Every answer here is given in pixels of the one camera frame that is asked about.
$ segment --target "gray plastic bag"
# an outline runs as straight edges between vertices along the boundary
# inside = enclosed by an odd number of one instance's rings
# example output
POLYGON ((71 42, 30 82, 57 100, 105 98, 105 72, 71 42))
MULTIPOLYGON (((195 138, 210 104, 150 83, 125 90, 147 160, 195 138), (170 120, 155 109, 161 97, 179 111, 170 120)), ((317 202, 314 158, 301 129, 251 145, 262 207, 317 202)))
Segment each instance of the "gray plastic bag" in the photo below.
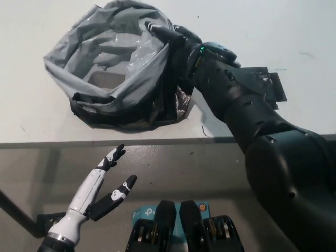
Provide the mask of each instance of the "gray plastic bag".
POLYGON ((117 0, 95 6, 44 57, 72 111, 87 124, 147 128, 178 121, 186 112, 191 92, 172 78, 162 80, 169 45, 147 31, 147 20, 172 29, 147 4, 117 0))

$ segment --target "robotic hand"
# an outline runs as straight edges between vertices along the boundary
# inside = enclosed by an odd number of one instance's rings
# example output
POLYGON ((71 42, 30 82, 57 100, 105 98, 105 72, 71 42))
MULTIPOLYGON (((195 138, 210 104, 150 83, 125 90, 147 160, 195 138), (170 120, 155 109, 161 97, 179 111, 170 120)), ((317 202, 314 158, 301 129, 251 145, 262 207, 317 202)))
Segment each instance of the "robotic hand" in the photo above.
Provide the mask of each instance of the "robotic hand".
POLYGON ((131 175, 116 190, 95 203, 105 173, 111 167, 116 166, 117 160, 125 154, 123 148, 122 144, 113 149, 89 173, 78 188, 65 216, 51 227, 38 252, 75 251, 75 246, 80 238, 81 225, 88 219, 99 220, 123 202, 136 182, 135 175, 131 175))
POLYGON ((327 141, 280 117, 230 50, 184 27, 146 26, 170 43, 174 74, 229 127, 257 199, 281 230, 301 251, 336 251, 336 157, 327 141))

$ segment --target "teal box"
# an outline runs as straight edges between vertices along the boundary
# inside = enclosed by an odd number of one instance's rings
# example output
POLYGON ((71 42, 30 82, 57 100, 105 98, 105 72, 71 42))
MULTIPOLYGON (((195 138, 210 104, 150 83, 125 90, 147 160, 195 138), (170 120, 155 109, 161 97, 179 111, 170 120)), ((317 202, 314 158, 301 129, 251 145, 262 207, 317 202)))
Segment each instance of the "teal box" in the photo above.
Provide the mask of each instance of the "teal box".
MULTIPOLYGON (((206 219, 210 217, 209 213, 209 204, 207 201, 203 202, 196 202, 198 209, 201 213, 202 219, 206 219)), ((154 219, 154 214, 157 205, 145 205, 139 207, 132 216, 132 225, 134 226, 135 222, 138 219, 154 219)), ((175 228, 173 232, 172 243, 186 243, 186 238, 182 229, 181 219, 179 215, 181 203, 175 203, 176 207, 176 221, 175 221, 175 228)))

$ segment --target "gray floor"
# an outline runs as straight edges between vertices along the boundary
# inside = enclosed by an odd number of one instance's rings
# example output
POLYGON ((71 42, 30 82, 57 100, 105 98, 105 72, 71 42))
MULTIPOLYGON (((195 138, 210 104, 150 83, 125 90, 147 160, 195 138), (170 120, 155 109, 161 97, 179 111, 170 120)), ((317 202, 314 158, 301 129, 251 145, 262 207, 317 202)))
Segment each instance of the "gray floor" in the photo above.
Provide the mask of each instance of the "gray floor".
MULTIPOLYGON (((0 188, 30 216, 62 212, 88 172, 111 148, 0 150, 0 188)), ((127 200, 101 221, 84 224, 76 251, 125 250, 133 211, 166 200, 207 200, 211 215, 229 215, 247 252, 297 251, 249 189, 244 157, 235 144, 129 146, 101 189, 104 195, 131 174, 127 200)), ((41 240, 0 210, 0 247, 36 251, 41 240)))

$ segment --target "table surface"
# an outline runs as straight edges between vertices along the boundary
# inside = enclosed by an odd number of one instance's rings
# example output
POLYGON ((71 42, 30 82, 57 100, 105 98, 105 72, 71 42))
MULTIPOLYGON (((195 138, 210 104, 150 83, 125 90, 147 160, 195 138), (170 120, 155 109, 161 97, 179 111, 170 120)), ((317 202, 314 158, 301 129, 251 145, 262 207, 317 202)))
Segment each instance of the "table surface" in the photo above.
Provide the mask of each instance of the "table surface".
MULTIPOLYGON (((336 2, 147 0, 203 41, 238 55, 243 67, 279 73, 289 122, 336 139, 336 2)), ((43 56, 92 5, 102 0, 0 3, 0 148, 230 142, 227 126, 194 92, 187 119, 141 133, 92 129, 70 111, 68 98, 44 69, 43 56)))

